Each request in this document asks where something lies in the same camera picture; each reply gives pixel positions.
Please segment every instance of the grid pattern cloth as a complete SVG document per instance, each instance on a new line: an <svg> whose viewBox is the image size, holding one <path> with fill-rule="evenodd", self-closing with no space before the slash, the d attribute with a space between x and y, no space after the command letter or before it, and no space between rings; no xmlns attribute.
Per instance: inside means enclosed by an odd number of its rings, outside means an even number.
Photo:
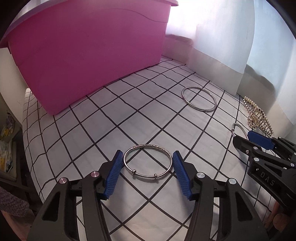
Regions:
<svg viewBox="0 0 296 241"><path fill-rule="evenodd" d="M187 86L205 88L218 107L197 111L182 99ZM196 106L213 107L198 89L185 91ZM119 79L71 104L61 113L46 113L30 89L25 94L23 137L31 176L42 201L61 177L82 178L138 144L155 144L170 153L179 150L186 162L213 179L235 178L261 219L274 199L246 175L247 155L232 144L231 125L248 131L248 113L240 96L231 96L185 64L162 57L158 65ZM237 128L236 134L243 136ZM168 158L155 150L135 151L129 166L145 175L161 174ZM113 241L183 241L194 202L180 190L174 170L160 180L132 177L122 168L114 194L103 201ZM211 239L216 239L219 199L215 198ZM81 199L77 199L80 240L86 240Z"/></svg>

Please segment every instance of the silver bolt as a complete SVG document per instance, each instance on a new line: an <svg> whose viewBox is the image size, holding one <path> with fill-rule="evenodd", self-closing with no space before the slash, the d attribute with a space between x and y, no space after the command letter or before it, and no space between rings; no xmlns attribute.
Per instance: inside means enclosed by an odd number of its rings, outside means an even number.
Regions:
<svg viewBox="0 0 296 241"><path fill-rule="evenodd" d="M229 181L230 184L236 184L236 182L237 182L237 181L236 181L235 179L233 179L233 178L230 178L228 181Z"/></svg>
<svg viewBox="0 0 296 241"><path fill-rule="evenodd" d="M65 177L62 177L60 180L59 180L59 183L60 184L64 184L64 183L66 183L67 182L67 178L65 178Z"/></svg>
<svg viewBox="0 0 296 241"><path fill-rule="evenodd" d="M99 172L97 172L97 171L93 171L92 173L91 173L91 176L92 177L98 177L100 174L99 174Z"/></svg>
<svg viewBox="0 0 296 241"><path fill-rule="evenodd" d="M198 172L196 174L196 176L199 177L199 178L204 178L205 177L205 174L203 172Z"/></svg>

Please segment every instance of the black grid line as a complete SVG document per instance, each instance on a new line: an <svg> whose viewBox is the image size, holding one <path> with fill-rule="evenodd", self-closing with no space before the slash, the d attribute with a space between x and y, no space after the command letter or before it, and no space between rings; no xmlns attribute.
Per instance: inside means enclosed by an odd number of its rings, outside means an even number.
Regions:
<svg viewBox="0 0 296 241"><path fill-rule="evenodd" d="M181 68L182 66L179 66L180 67L180 69L182 69L182 70L185 70L185 69L183 69L183 68ZM187 67L188 68L188 67ZM185 70L185 71L187 71L187 70ZM189 72L189 71L187 71L187 72ZM192 70L192 72L194 72L193 70ZM190 73L190 72L189 72Z"/></svg>
<svg viewBox="0 0 296 241"><path fill-rule="evenodd" d="M39 111L37 112L38 113L38 123L39 123L39 130L40 130L40 133L41 133L41 126L40 126L40 119L39 119ZM44 140L43 140L43 136L41 135L41 140L42 140L42 144L43 144L43 148L44 148L44 151L45 151L45 156L46 156L46 159L47 159L47 162L48 162L48 165L49 165L49 168L50 168L50 170L51 170L51 172L52 172L52 175L54 176L54 179L55 179L55 181L57 182L57 178L56 178L56 176L54 175L54 172L53 172L53 170L52 170L52 167L51 167L51 165L50 165L50 162L49 162L49 159L48 159L48 155L47 155L47 152L46 152L46 149L45 149L45 144L44 144Z"/></svg>
<svg viewBox="0 0 296 241"><path fill-rule="evenodd" d="M47 183L49 183L50 181L53 181L53 180L55 180L55 181L57 182L56 177L53 177L53 178L47 180L47 181L43 184L42 188L41 188L40 191L39 191L39 196L40 196L40 193L42 193L42 190L43 190L43 188L45 187L45 185L46 185Z"/></svg>
<svg viewBox="0 0 296 241"><path fill-rule="evenodd" d="M129 184L133 187L133 189L135 189L143 198L145 198L146 200L149 200L148 197L146 197L134 184L132 184L122 173L120 173L120 176ZM171 218L172 220L174 220L176 223L182 225L185 228L188 228L186 225L183 225L182 222L180 222L179 220L177 220L176 218L174 218L172 215L170 215L169 213L167 213L166 211L164 211L162 208L160 208L159 206L157 206L154 202L152 202L150 200L150 202L154 207L156 207L159 211L161 211L163 214L167 215L169 218Z"/></svg>
<svg viewBox="0 0 296 241"><path fill-rule="evenodd" d="M234 155L237 159L239 159L242 163L244 163L246 166L248 166L248 164L246 164L240 157L238 157L235 153L233 153L232 151L228 150L232 155Z"/></svg>
<svg viewBox="0 0 296 241"><path fill-rule="evenodd" d="M97 144L99 141L101 141L103 138L105 138L108 134L110 134L114 129L116 129L116 127L114 127L113 129L111 129L110 131L108 131L105 135L103 135L98 141L96 141L96 144ZM95 146L95 145L92 144L92 145L90 145L88 148L86 148L83 152L81 152L77 157L75 157L75 158L73 159L73 161L71 161L67 166L65 166L64 169L61 170L57 176L59 176L64 170L67 169L68 166L70 166L72 163L74 163L78 158L80 158L83 154L85 154L88 150L90 150L90 149L93 148L94 146Z"/></svg>
<svg viewBox="0 0 296 241"><path fill-rule="evenodd" d="M27 111L27 117L25 118L25 119L23 119L23 123L24 123L24 121L28 118L28 116L30 116L31 114L33 114L35 111L37 111L38 109L36 109L36 110L34 110L34 111L32 111L30 114L28 114L28 111Z"/></svg>
<svg viewBox="0 0 296 241"><path fill-rule="evenodd" d="M270 201L271 201L271 195L270 195L269 202L268 202L268 205L267 205L268 207L269 207ZM265 215L264 215L262 221L265 219L265 216L266 216L266 214L267 214L267 210L268 210L268 209L266 209L266 212L265 212Z"/></svg>
<svg viewBox="0 0 296 241"><path fill-rule="evenodd" d="M78 206L79 204L82 203L82 199L80 199L77 203L76 203L76 206Z"/></svg>
<svg viewBox="0 0 296 241"><path fill-rule="evenodd" d="M182 223L182 225L180 225L180 227L178 227L177 230L166 241L170 241L172 237L174 237L175 234L178 233L179 230L183 227L183 225L185 225L185 223L191 218L191 216L192 216L192 213L188 216L188 218L186 218L186 220Z"/></svg>
<svg viewBox="0 0 296 241"><path fill-rule="evenodd" d="M77 216L77 218L78 218L78 220L79 220L79 222L81 222L81 224L83 225L83 227L85 228L85 225L84 225L84 223L80 220L80 218L78 217L78 215L76 215Z"/></svg>
<svg viewBox="0 0 296 241"><path fill-rule="evenodd" d="M61 136L61 133L60 133L60 131L59 131L59 127L57 126L57 122L56 122L55 117L54 117L54 123L55 123L55 126L56 126L56 128L57 128L57 132L59 133L59 137L60 137L60 139L61 139L61 141L62 141L62 143L63 143L63 145L64 145L64 147L65 147L65 149L66 149L66 152L67 152L68 155L69 155L69 158L70 158L70 160L71 160L70 163L73 163L73 165L75 166L77 172L79 173L79 175L81 176L81 178L83 178L83 175L81 174L79 168L78 168L78 167L76 166L76 164L74 163L74 161L73 161L73 159L72 159L72 157L71 157L71 155L70 155L70 152L69 152L69 150L68 150L68 148L67 148L67 146L66 146L66 144L65 144L65 142L64 142L64 140L63 140L63 138L62 138L62 136Z"/></svg>
<svg viewBox="0 0 296 241"><path fill-rule="evenodd" d="M80 122L80 120L78 119L77 115L75 114L75 112L73 111L73 109L70 107L73 115L75 116L75 118L77 119L77 121L79 122L79 125L82 127L82 129L84 130L84 132L86 133L86 135L88 136L88 138L92 141L93 145L98 149L98 151L106 158L106 160L108 161L107 156L102 152L102 150L98 147L98 145L96 144L96 142L92 139L92 137L89 135L89 133L86 131L86 129L84 128L84 126L82 125L82 123Z"/></svg>
<svg viewBox="0 0 296 241"><path fill-rule="evenodd" d="M257 198L256 198L256 201L255 201L255 203L254 203L254 207L255 207L255 205L256 205L256 203L257 203L257 201L258 201L258 196L259 196L260 189L261 189L261 186L259 187L259 190L258 190L258 193L257 193Z"/></svg>
<svg viewBox="0 0 296 241"><path fill-rule="evenodd" d="M45 152L44 152L44 153L41 153L41 154L39 154L39 155L36 157L36 160L33 162L33 165L35 164L35 162L37 161L37 159L38 159L40 156L42 156L42 155L45 155Z"/></svg>
<svg viewBox="0 0 296 241"><path fill-rule="evenodd" d="M114 233L116 230L121 228L124 224L126 224L128 221L130 221L137 213L139 213L160 191L161 189L167 184L167 182L173 177L172 174L165 180L165 182L161 185L160 188L157 189L157 191L140 207L138 208L131 216L129 216L125 221L123 221L120 225L118 225L115 229L113 229L110 234Z"/></svg>
<svg viewBox="0 0 296 241"><path fill-rule="evenodd" d="M243 112L241 112L240 110L239 110L239 112L242 114L242 115L244 115L246 118L248 118Z"/></svg>
<svg viewBox="0 0 296 241"><path fill-rule="evenodd" d="M32 92L30 91L28 106L29 106L29 103L30 103L30 96L31 96L31 93L32 93ZM40 190L41 190L41 187L40 187L40 185L39 185L39 182L38 182L38 180L37 180L37 176L36 176L36 173L35 173L35 170L34 170L33 160L32 160L32 155L31 155L30 147L29 147L29 153L30 153L30 157L31 157L31 162L32 162L32 167L33 167L33 172L34 172L34 175L35 175L35 178L36 178L36 182L37 182L37 184L38 184L38 186L39 186L39 188L40 188Z"/></svg>
<svg viewBox="0 0 296 241"><path fill-rule="evenodd" d="M135 232L133 232L129 227L127 227L125 224L123 224L123 222L118 217L116 217L103 202L101 202L101 204L111 214L111 216L114 217L116 219L116 221L118 221L120 224L122 224L122 226L125 227L131 234L136 236L138 239L145 241L139 235L137 235Z"/></svg>
<svg viewBox="0 0 296 241"><path fill-rule="evenodd" d="M36 99L36 102L35 102L34 104L30 105L30 106L28 107L28 110L29 110L29 108L30 108L31 106L35 105L37 102L38 102L38 100Z"/></svg>
<svg viewBox="0 0 296 241"><path fill-rule="evenodd" d="M196 146L196 144L198 143L198 141L199 141L200 138L202 137L203 133L205 132L205 130L206 130L207 126L209 125L209 123L210 123L210 121L211 121L213 115L214 115L215 112L216 112L216 109L214 109L214 111L213 111L213 113L212 113L210 119L208 120L206 126L204 127L204 129L202 130L202 132L201 132L201 134L199 135L198 139L196 140L196 142L193 144L193 146L192 146L191 149L190 149L190 152L194 153L195 155L197 155L197 153L195 153L195 152L193 151L193 148ZM187 153L187 155L184 157L184 160L186 160L186 158L189 156L190 152Z"/></svg>
<svg viewBox="0 0 296 241"><path fill-rule="evenodd" d="M75 129L77 126L79 126L79 124L77 124L77 125L75 125L73 128L71 128L69 131L67 131L65 134L63 134L61 137L59 137L50 147L48 147L48 149L46 150L45 149L45 152L44 153L41 153L41 154L39 154L37 157L36 157L36 160L33 162L33 165L35 164L35 162L38 160L38 157L40 157L41 155L47 155L47 153L48 153L48 151L61 139L61 138L63 138L65 135L67 135L69 132L71 132L71 130L73 130L73 129Z"/></svg>
<svg viewBox="0 0 296 241"><path fill-rule="evenodd" d="M231 139L232 139L232 135L231 135L231 137L230 137L230 140L229 140L229 143L228 143L228 146L227 146L226 152L225 152L225 154L224 154L224 157L223 157L223 159L222 159L222 162L221 162L221 164L220 164L220 166L219 166L218 172L216 173L214 179L216 179L216 177L218 176L218 173L220 172L220 169L221 169L221 167L222 167L222 165L223 165L223 162L224 162L224 160L225 160L226 154L227 154L227 152L228 152L228 148L229 148L230 143L231 143Z"/></svg>
<svg viewBox="0 0 296 241"><path fill-rule="evenodd" d="M214 235L210 238L210 240L214 240L213 238L215 237L215 235L218 233L218 230L214 233Z"/></svg>
<svg viewBox="0 0 296 241"><path fill-rule="evenodd" d="M242 186L243 185L243 182L244 182L244 179L245 179L245 177L246 177L246 174L247 174L247 171L248 171L248 163L249 163L249 160L247 161L247 164L246 164L246 169L245 169L245 171L244 171L244 177L243 177L243 179L242 179L242 183L241 183L241 185L240 186Z"/></svg>

